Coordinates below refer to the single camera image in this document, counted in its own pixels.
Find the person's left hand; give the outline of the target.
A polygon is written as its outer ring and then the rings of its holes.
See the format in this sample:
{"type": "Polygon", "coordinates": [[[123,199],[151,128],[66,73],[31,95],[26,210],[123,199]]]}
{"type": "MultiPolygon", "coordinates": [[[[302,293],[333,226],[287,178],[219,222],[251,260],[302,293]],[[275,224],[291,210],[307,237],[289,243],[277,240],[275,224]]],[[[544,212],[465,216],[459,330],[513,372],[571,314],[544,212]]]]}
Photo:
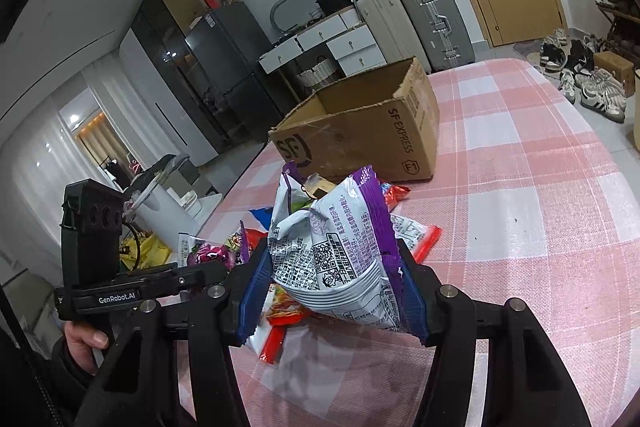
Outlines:
{"type": "Polygon", "coordinates": [[[104,350],[110,345],[107,335],[89,324],[68,321],[64,324],[64,336],[75,363],[86,373],[96,375],[98,365],[93,351],[104,350]]]}

